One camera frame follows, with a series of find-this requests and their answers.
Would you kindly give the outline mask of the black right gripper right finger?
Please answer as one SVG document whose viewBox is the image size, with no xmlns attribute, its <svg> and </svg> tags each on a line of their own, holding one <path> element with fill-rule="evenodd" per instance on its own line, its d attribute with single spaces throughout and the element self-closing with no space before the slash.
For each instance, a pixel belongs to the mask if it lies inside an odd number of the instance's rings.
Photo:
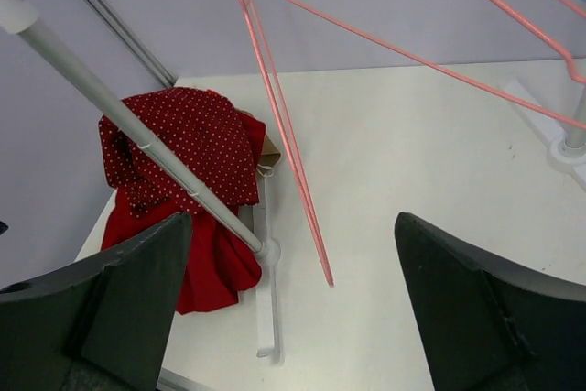
<svg viewBox="0 0 586 391">
<path fill-rule="evenodd" d="M 437 390 L 582 390 L 585 287 L 398 214 L 396 248 Z"/>
</svg>

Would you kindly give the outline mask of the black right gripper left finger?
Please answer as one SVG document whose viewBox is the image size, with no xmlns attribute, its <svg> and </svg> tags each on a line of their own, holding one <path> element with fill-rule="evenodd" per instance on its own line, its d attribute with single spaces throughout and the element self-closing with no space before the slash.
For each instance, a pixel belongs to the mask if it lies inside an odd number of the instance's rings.
<svg viewBox="0 0 586 391">
<path fill-rule="evenodd" d="M 1 291 L 4 390 L 154 390 L 190 252 L 187 213 Z"/>
</svg>

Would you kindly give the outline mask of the tan skirt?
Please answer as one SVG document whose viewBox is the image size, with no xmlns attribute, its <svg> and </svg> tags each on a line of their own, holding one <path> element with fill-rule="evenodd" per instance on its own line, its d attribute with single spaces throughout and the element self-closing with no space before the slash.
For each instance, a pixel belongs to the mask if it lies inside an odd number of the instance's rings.
<svg viewBox="0 0 586 391">
<path fill-rule="evenodd" d="M 281 153 L 268 136 L 266 125 L 244 110 L 238 110 L 238 113 L 251 145 L 255 165 L 261 170 L 273 168 L 281 159 Z"/>
</svg>

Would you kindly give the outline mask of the red skirt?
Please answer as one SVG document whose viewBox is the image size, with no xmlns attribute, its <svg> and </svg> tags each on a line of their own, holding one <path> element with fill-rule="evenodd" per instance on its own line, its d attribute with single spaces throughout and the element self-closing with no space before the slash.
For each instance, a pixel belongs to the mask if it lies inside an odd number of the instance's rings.
<svg viewBox="0 0 586 391">
<path fill-rule="evenodd" d="M 195 200 L 107 118 L 99 124 L 103 167 L 115 189 L 101 248 L 120 244 L 176 212 L 187 212 L 193 228 L 190 256 L 176 311 L 211 312 L 239 302 L 257 285 L 262 269 L 253 252 Z"/>
</svg>

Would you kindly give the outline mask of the red polka dot garment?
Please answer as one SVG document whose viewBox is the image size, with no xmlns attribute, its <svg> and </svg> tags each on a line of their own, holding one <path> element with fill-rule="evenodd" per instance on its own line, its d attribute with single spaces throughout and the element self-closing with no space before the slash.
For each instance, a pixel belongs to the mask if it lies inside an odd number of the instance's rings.
<svg viewBox="0 0 586 391">
<path fill-rule="evenodd" d="M 256 165 L 266 126 L 212 90 L 175 87 L 131 96 L 124 104 L 226 206 L 258 202 Z M 108 185 L 130 217 L 158 207 L 202 207 L 107 117 L 98 123 Z"/>
</svg>

